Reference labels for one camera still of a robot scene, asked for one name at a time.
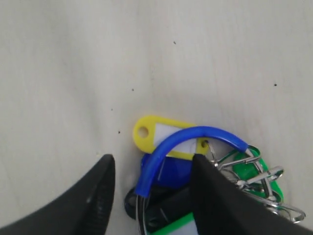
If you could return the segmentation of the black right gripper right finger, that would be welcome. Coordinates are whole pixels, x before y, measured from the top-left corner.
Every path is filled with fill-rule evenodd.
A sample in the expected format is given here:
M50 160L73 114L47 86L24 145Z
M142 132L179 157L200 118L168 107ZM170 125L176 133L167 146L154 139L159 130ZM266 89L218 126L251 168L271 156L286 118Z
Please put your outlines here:
M200 154L192 160L192 212L200 235L311 235L238 190Z

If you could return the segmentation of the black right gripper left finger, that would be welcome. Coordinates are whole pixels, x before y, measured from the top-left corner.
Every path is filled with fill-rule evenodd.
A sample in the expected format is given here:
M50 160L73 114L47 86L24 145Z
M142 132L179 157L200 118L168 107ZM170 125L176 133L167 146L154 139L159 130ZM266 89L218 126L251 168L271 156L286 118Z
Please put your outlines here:
M0 229L2 235L104 235L113 206L115 160L105 154L49 204Z

